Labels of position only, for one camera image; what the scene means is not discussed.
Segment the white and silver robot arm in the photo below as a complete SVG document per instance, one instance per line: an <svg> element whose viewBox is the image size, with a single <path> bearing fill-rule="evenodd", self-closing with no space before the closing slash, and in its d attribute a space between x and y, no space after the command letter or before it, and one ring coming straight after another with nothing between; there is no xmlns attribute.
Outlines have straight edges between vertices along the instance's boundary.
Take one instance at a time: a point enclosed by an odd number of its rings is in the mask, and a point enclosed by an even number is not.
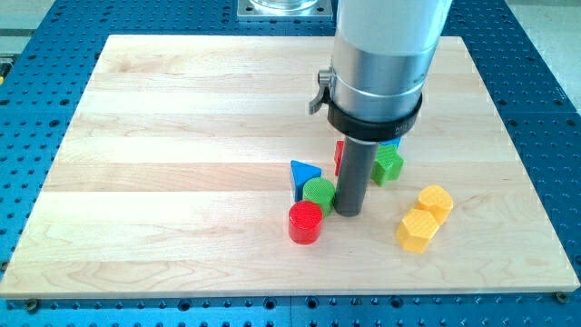
<svg viewBox="0 0 581 327"><path fill-rule="evenodd" d="M339 0L330 67L310 102L362 142L399 138L416 121L451 0Z"/></svg>

